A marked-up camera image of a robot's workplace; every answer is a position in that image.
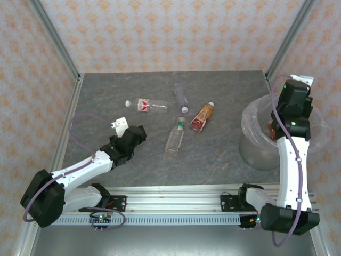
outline clear plastic bin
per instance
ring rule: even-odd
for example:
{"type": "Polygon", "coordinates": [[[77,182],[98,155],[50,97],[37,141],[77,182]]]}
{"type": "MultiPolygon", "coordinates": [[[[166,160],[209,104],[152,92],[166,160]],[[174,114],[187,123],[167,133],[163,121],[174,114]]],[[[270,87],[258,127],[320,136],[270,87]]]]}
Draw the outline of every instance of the clear plastic bin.
{"type": "MultiPolygon", "coordinates": [[[[243,160],[252,168],[269,171],[279,167],[277,142],[270,139],[268,123],[271,118],[271,95],[268,94],[251,102],[243,111],[241,127],[243,134],[239,142],[239,152],[243,160]]],[[[331,128],[322,114],[314,106],[309,117],[311,139],[308,154],[322,149],[330,140],[331,128]]]]}

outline orange patterned wallpaper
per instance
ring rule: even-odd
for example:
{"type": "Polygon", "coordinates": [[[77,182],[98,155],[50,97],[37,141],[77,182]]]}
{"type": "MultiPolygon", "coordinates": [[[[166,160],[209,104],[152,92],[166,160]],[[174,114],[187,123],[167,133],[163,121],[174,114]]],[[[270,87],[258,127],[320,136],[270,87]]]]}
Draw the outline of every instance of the orange patterned wallpaper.
{"type": "Polygon", "coordinates": [[[20,199],[48,168],[74,79],[27,0],[0,1],[0,248],[13,255],[20,199]]]}
{"type": "Polygon", "coordinates": [[[81,73],[267,70],[304,0],[42,0],[81,73]]]}
{"type": "Polygon", "coordinates": [[[319,193],[329,239],[341,252],[341,2],[319,0],[277,75],[314,76],[314,104],[332,127],[331,142],[308,163],[309,186],[319,193]]]}

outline table surface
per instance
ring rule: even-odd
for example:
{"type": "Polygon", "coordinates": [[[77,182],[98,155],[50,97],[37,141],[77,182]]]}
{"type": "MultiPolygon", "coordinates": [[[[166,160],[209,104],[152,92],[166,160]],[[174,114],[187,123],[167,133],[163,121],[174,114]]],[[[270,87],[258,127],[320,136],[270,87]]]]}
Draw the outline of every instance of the table surface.
{"type": "MultiPolygon", "coordinates": [[[[129,125],[144,126],[147,140],[135,148],[132,160],[83,186],[94,182],[105,187],[279,182],[278,170],[253,170],[238,150],[242,111],[267,93],[261,71],[85,74],[76,114],[94,113],[111,122],[125,117],[129,125]],[[184,87],[190,104],[187,114],[182,114],[175,102],[175,83],[184,87]],[[169,110],[165,114],[141,113],[125,107],[125,101],[134,98],[167,100],[169,110]],[[189,122],[210,101],[215,104],[211,120],[200,134],[190,131],[189,122]],[[179,116],[187,122],[178,156],[165,156],[169,133],[179,116]]],[[[74,121],[72,131],[96,150],[115,133],[91,117],[74,121]]],[[[63,167],[88,156],[69,139],[63,167]]]]}

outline purple cable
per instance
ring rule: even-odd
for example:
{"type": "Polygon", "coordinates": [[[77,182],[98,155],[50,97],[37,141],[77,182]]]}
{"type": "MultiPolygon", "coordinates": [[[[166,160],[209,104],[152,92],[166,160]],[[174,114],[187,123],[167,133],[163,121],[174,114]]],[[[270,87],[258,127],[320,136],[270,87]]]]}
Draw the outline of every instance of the purple cable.
{"type": "MultiPolygon", "coordinates": [[[[276,78],[276,80],[273,82],[272,90],[271,90],[271,104],[272,104],[273,113],[274,113],[274,115],[276,117],[276,120],[277,120],[278,124],[280,125],[280,127],[284,131],[284,134],[286,135],[286,137],[290,141],[290,143],[291,143],[291,145],[292,145],[292,147],[294,149],[296,158],[299,159],[300,158],[299,151],[298,151],[298,149],[297,149],[297,147],[296,147],[292,137],[290,136],[288,130],[284,126],[283,122],[281,121],[281,118],[279,117],[279,115],[277,113],[277,110],[276,110],[276,104],[275,104],[275,99],[274,99],[275,88],[276,88],[276,85],[277,85],[279,79],[281,79],[283,77],[291,78],[288,75],[280,75],[279,77],[276,78]]],[[[302,198],[303,170],[302,170],[302,164],[301,164],[300,161],[297,161],[297,165],[298,165],[298,198],[302,198]]],[[[296,213],[296,216],[295,216],[295,220],[294,220],[294,223],[293,223],[292,227],[290,228],[288,234],[285,236],[285,238],[280,243],[277,243],[276,239],[275,239],[275,232],[272,232],[272,242],[273,242],[273,245],[275,247],[277,247],[277,248],[282,247],[289,240],[290,236],[295,231],[295,228],[296,228],[297,223],[299,221],[300,215],[301,215],[301,202],[297,202],[297,213],[296,213]]]]}
{"type": "MultiPolygon", "coordinates": [[[[99,207],[87,207],[87,208],[90,209],[90,210],[97,210],[97,211],[116,212],[116,213],[120,214],[123,217],[122,223],[120,223],[119,225],[110,227],[110,228],[102,229],[102,231],[108,231],[108,230],[113,230],[113,229],[120,228],[127,221],[127,218],[125,217],[125,215],[123,213],[121,213],[119,211],[116,211],[116,210],[113,210],[113,209],[106,209],[106,208],[99,208],[99,207]]],[[[94,221],[95,221],[95,219],[93,219],[93,221],[91,222],[91,227],[96,230],[96,227],[94,226],[94,221]]]]}
{"type": "Polygon", "coordinates": [[[90,165],[90,164],[92,163],[93,159],[95,159],[95,152],[94,152],[90,147],[88,147],[87,145],[84,145],[84,144],[82,144],[81,142],[79,142],[79,141],[75,138],[75,136],[73,135],[73,133],[71,132],[71,126],[72,126],[73,121],[74,121],[75,119],[81,117],[81,116],[92,116],[92,117],[95,117],[95,118],[97,118],[98,120],[103,121],[103,122],[105,122],[105,123],[107,123],[107,124],[109,124],[109,125],[111,126],[111,123],[110,123],[109,121],[107,121],[107,120],[105,120],[105,119],[103,119],[103,118],[101,118],[101,117],[99,117],[99,116],[96,116],[96,115],[94,115],[94,114],[91,114],[91,113],[80,113],[80,114],[78,114],[78,115],[75,115],[75,116],[70,120],[70,122],[69,122],[69,128],[68,128],[70,137],[72,138],[72,140],[73,140],[76,144],[78,144],[78,145],[80,145],[81,147],[85,148],[86,150],[90,151],[90,152],[91,152],[91,155],[92,155],[92,159],[90,159],[89,162],[87,162],[87,163],[85,163],[85,164],[83,164],[83,165],[81,165],[81,166],[79,166],[79,167],[77,167],[77,168],[75,168],[75,169],[73,169],[73,170],[70,170],[70,171],[65,172],[64,175],[61,174],[61,175],[58,175],[58,176],[54,177],[52,180],[48,181],[45,185],[43,185],[43,186],[37,191],[37,193],[32,197],[32,199],[30,200],[30,202],[29,202],[29,203],[27,204],[27,206],[26,206],[25,212],[24,212],[24,214],[23,214],[23,220],[24,220],[25,222],[33,222],[33,221],[34,221],[34,219],[28,219],[28,218],[27,218],[28,212],[29,212],[29,210],[30,210],[30,208],[31,208],[31,206],[32,206],[32,204],[33,204],[33,202],[37,199],[37,197],[38,197],[38,196],[39,196],[39,195],[40,195],[40,194],[41,194],[49,185],[51,185],[51,184],[52,184],[53,182],[55,182],[56,180],[58,180],[58,179],[64,177],[65,175],[69,175],[69,174],[71,174],[71,173],[74,173],[74,172],[76,172],[76,171],[79,171],[79,170],[83,169],[84,167],[87,167],[88,165],[90,165]]]}

